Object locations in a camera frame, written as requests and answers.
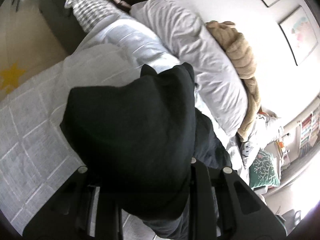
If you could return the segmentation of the black coat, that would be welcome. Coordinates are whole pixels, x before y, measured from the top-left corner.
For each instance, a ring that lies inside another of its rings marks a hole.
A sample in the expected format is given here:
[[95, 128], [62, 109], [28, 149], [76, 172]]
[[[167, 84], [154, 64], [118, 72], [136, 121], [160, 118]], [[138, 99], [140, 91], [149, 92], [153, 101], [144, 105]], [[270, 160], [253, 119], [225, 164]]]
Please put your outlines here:
[[188, 236], [191, 160], [231, 164], [194, 90], [190, 64], [161, 73], [144, 65], [123, 87], [72, 88], [60, 125], [116, 203], [161, 238]]

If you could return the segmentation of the green coral pattern cushion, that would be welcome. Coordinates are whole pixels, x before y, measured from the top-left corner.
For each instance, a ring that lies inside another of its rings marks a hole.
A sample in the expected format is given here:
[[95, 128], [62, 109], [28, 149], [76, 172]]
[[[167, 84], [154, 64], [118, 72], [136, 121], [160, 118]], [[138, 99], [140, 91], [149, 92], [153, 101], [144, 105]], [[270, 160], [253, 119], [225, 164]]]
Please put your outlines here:
[[277, 172], [277, 159], [265, 150], [260, 150], [249, 167], [249, 186], [252, 189], [271, 186], [278, 187], [280, 179]]

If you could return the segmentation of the grey checked duvet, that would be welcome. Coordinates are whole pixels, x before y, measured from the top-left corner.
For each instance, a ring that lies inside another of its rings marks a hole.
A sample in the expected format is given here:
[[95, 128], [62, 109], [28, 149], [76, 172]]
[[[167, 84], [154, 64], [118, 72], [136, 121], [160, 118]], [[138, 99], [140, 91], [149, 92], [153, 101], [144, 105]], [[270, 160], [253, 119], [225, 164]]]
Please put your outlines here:
[[[162, 72], [179, 64], [147, 26], [131, 18], [102, 20], [62, 62], [20, 85], [1, 101], [1, 211], [21, 234], [82, 165], [59, 128], [75, 86], [123, 86], [148, 64]], [[196, 107], [223, 144], [230, 137], [196, 92]]]

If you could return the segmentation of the white patterned cushion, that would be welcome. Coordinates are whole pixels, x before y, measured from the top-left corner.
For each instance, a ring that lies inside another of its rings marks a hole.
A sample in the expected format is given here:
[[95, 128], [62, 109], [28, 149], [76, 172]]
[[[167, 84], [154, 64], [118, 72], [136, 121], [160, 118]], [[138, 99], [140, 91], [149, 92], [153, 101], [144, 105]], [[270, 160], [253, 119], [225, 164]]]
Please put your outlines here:
[[283, 135], [281, 119], [268, 114], [258, 113], [247, 140], [241, 144], [241, 157], [248, 169], [260, 150]]

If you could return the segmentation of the bookshelf with books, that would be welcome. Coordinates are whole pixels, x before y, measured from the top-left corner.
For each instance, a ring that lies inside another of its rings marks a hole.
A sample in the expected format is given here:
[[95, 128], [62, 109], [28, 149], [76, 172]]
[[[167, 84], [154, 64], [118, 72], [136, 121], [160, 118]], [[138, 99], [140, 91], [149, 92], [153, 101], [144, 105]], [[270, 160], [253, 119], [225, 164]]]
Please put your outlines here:
[[300, 123], [300, 145], [298, 156], [305, 156], [314, 146], [319, 134], [319, 108]]

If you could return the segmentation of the white pillow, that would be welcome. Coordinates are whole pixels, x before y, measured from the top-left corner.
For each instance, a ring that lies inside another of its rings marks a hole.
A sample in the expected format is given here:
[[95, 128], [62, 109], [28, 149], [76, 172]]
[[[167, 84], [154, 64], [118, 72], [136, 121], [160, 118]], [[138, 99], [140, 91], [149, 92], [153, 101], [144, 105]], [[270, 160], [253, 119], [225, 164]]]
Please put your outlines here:
[[230, 59], [187, 0], [148, 0], [130, 14], [150, 28], [180, 61], [192, 65], [201, 99], [228, 137], [247, 112], [244, 85]]

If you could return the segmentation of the yellow star rug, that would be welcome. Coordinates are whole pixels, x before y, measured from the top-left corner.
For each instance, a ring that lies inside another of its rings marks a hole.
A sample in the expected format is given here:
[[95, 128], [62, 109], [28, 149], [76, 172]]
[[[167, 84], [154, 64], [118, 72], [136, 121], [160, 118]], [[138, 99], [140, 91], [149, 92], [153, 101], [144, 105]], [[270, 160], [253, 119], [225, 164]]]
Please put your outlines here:
[[25, 69], [18, 67], [18, 62], [1, 70], [1, 90], [5, 90], [6, 94], [11, 93], [20, 85], [19, 79], [25, 72]]

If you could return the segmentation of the beige plush blanket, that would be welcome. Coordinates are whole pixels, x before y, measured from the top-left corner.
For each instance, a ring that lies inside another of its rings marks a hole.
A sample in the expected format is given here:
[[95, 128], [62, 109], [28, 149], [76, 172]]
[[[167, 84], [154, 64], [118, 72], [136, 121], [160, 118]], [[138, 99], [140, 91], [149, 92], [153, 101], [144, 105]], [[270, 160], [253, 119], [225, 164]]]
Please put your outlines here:
[[228, 56], [245, 86], [248, 108], [238, 134], [242, 141], [247, 141], [253, 130], [256, 114], [261, 107], [261, 97], [255, 77], [257, 65], [252, 48], [243, 33], [237, 31], [233, 22], [211, 21], [206, 23], [206, 28]]

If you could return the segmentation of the framed picture lower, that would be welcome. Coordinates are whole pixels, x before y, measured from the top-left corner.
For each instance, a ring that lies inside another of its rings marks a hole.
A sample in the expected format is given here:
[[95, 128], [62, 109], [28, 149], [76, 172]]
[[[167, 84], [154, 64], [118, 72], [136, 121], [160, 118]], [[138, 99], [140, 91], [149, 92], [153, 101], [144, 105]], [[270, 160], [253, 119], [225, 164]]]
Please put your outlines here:
[[279, 25], [290, 46], [296, 65], [302, 64], [318, 44], [305, 10], [299, 6]]

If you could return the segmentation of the checked bed sheet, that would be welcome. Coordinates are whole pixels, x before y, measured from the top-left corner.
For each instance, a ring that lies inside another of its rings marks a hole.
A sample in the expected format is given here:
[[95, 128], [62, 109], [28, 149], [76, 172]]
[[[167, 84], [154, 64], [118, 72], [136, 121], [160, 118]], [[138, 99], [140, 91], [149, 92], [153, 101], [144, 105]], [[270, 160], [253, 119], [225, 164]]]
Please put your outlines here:
[[84, 32], [90, 32], [106, 17], [129, 18], [129, 15], [118, 9], [110, 0], [66, 0], [64, 7], [71, 8], [73, 15]]

